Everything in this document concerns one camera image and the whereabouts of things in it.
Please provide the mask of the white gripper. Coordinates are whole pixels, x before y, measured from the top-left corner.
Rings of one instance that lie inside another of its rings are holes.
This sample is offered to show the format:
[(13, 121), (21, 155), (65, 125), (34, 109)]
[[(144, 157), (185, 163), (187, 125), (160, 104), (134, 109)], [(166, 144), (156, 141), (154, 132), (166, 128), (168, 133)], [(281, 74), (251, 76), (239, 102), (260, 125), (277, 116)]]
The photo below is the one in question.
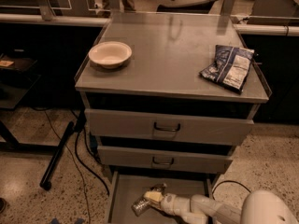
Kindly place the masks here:
[(160, 191), (147, 191), (144, 198), (154, 203), (160, 203), (161, 209), (171, 216), (181, 217), (190, 211), (190, 200), (176, 194), (166, 193), (163, 196)]

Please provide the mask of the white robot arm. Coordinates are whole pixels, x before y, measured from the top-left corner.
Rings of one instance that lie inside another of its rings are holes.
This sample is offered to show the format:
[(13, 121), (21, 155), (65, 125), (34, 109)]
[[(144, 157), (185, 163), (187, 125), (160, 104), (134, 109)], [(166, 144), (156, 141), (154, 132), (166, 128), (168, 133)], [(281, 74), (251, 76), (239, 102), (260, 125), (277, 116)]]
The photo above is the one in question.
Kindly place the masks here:
[(152, 207), (181, 217), (187, 224), (207, 224), (209, 217), (216, 218), (220, 224), (299, 224), (287, 204), (266, 190), (249, 194), (241, 209), (199, 194), (184, 198), (147, 191), (144, 198)]

